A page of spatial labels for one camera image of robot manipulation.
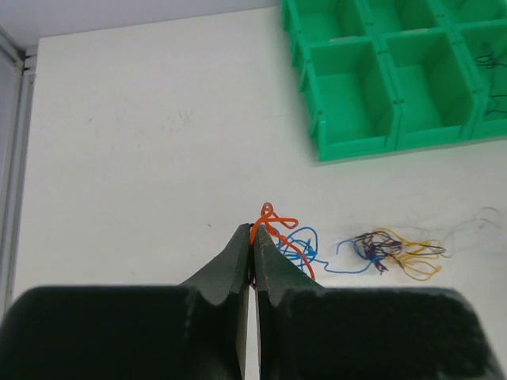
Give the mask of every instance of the white surface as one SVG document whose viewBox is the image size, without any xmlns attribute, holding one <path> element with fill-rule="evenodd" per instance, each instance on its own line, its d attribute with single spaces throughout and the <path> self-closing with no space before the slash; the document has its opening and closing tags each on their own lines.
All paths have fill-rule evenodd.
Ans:
<svg viewBox="0 0 507 380">
<path fill-rule="evenodd" d="M 39 38 L 253 10 L 278 0 L 0 0 L 0 25 L 21 46 Z"/>
<path fill-rule="evenodd" d="M 477 215 L 507 213 L 507 142 L 316 165 L 288 49 L 277 8 L 42 39 L 15 296 L 180 283 L 266 200 L 314 226 L 334 268 L 354 260 L 334 245 L 373 226 L 456 227 L 459 251 L 425 285 L 463 292 L 507 367 L 507 229 Z M 395 269 L 316 272 L 329 286 L 421 285 Z"/>
</svg>

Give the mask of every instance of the table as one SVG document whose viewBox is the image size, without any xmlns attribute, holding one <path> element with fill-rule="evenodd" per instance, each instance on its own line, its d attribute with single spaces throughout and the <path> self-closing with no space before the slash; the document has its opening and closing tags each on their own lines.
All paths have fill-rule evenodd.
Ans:
<svg viewBox="0 0 507 380">
<path fill-rule="evenodd" d="M 319 232 L 336 268 L 360 264 L 335 257 L 336 244 L 375 226 L 454 232 L 456 254 L 429 283 L 394 269 L 316 268 L 317 280 L 454 287 L 507 368 L 507 142 L 317 164 L 279 14 L 40 41 L 14 297 L 44 284 L 180 283 L 270 201 Z"/>
</svg>

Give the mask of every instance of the orange wire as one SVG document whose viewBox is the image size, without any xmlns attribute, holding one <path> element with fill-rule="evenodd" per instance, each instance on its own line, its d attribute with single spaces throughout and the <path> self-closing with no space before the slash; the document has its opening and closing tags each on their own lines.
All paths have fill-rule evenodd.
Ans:
<svg viewBox="0 0 507 380">
<path fill-rule="evenodd" d="M 259 226 L 264 223 L 269 234 L 282 241 L 282 247 L 284 245 L 288 245 L 299 254 L 301 260 L 303 260 L 304 264 L 307 266 L 308 271 L 310 271 L 311 279 L 315 281 L 315 274 L 313 268 L 310 265 L 310 261 L 308 261 L 307 257 L 303 255 L 301 249 L 293 245 L 284 235 L 281 235 L 273 226 L 271 226 L 271 222 L 278 222 L 289 230 L 292 230 L 299 225 L 299 220 L 296 218 L 281 218 L 278 216 L 278 214 L 273 210 L 273 205 L 269 202 L 266 202 L 262 205 L 261 217 L 255 222 L 252 227 L 252 231 L 250 232 L 250 245 L 254 244 L 257 230 L 259 229 Z"/>
</svg>

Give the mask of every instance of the green storage bin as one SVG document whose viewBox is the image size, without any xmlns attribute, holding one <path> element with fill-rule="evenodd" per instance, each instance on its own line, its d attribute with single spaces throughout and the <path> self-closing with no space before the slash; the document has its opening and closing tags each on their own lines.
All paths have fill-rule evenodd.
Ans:
<svg viewBox="0 0 507 380">
<path fill-rule="evenodd" d="M 507 135 L 507 21 L 466 25 L 459 31 L 482 100 L 472 138 Z"/>
<path fill-rule="evenodd" d="M 451 37 L 441 29 L 386 38 L 402 107 L 398 149 L 469 139 L 480 104 Z"/>
<path fill-rule="evenodd" d="M 283 0 L 319 160 L 507 135 L 506 10 L 505 0 Z M 492 71 L 474 61 L 485 40 L 501 63 L 493 98 Z"/>
</svg>

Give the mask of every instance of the blue wire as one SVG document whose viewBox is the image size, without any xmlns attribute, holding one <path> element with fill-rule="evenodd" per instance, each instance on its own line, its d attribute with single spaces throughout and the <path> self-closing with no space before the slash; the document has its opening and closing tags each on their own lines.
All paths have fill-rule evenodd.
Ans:
<svg viewBox="0 0 507 380">
<path fill-rule="evenodd" d="M 310 231 L 314 235 L 315 248 L 313 248 L 311 246 L 311 242 L 312 242 L 311 238 L 308 239 L 307 241 L 294 238 L 295 235 L 297 235 L 298 233 L 300 233 L 302 231 L 305 231 L 305 230 Z M 358 275 L 360 273 L 364 273 L 364 272 L 366 272 L 372 266 L 372 264 L 374 264 L 377 261 L 381 261 L 381 260 L 383 260 L 385 258 L 385 257 L 378 256 L 378 257 L 375 257 L 375 258 L 369 260 L 366 257 L 366 255 L 364 254 L 364 252 L 361 250 L 360 246 L 357 244 L 357 241 L 354 241 L 354 240 L 344 240 L 340 244 L 338 244 L 337 250 L 336 250 L 336 254 L 339 254 L 340 247 L 342 245 L 344 245 L 346 243 L 351 243 L 353 245 L 354 252 L 357 254 L 357 256 L 359 256 L 363 260 L 368 261 L 368 265 L 365 268 L 363 268 L 363 269 L 361 269 L 359 271 L 334 271 L 334 270 L 328 268 L 330 266 L 329 261 L 324 261 L 324 260 L 318 260 L 317 259 L 317 255 L 318 255 L 318 235 L 317 235 L 317 231 L 315 231 L 315 229 L 313 229 L 313 228 L 311 228 L 309 226 L 307 226 L 307 227 L 301 227 L 298 230 L 294 230 L 291 234 L 289 234 L 287 236 L 287 240 L 289 240 L 293 245 L 298 245 L 298 246 L 300 246 L 302 248 L 302 254 L 308 259 L 308 261 L 309 261 L 310 264 L 311 263 L 323 264 L 324 265 L 324 270 L 326 272 L 333 273 L 333 274 L 338 274 L 338 275 Z M 284 246 L 284 243 L 280 239 L 278 240 L 276 246 L 277 246 L 278 250 L 285 257 L 287 257 L 290 261 L 294 262 L 295 266 L 297 268 L 299 268 L 299 270 L 301 270 L 301 272 L 305 272 L 306 265 L 305 265 L 305 263 L 303 261 L 303 258 L 299 255 L 298 252 L 296 252 L 294 249 L 291 249 L 291 247 L 289 247 L 288 245 Z"/>
</svg>

